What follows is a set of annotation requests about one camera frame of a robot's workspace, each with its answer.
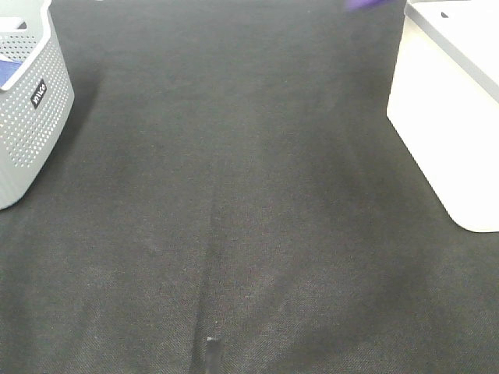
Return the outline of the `purple towel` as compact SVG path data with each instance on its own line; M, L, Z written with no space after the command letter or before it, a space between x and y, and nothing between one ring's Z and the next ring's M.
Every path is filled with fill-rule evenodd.
M346 0L345 9L349 12L369 9L382 4L384 0Z

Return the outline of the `black tablecloth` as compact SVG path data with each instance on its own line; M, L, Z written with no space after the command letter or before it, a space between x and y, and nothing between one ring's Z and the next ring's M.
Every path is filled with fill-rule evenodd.
M386 116L403 8L53 2L75 102L1 213L2 372L497 372L498 236Z

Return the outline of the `white storage box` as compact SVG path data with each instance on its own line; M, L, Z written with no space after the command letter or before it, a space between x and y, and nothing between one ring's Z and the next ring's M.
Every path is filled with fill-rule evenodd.
M497 2L406 3L387 116L450 218L497 231Z

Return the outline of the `grey perforated laundry basket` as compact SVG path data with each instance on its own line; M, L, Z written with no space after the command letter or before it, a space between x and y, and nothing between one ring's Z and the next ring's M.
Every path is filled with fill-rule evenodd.
M50 1L1 3L1 55L22 76L1 90L1 207L20 200L52 152L74 90L51 19Z

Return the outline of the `blue cloth in basket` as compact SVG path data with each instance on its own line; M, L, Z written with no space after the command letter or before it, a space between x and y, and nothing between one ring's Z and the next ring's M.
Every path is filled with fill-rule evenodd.
M1 90L8 90L22 76L21 61L12 60L11 58L1 55Z

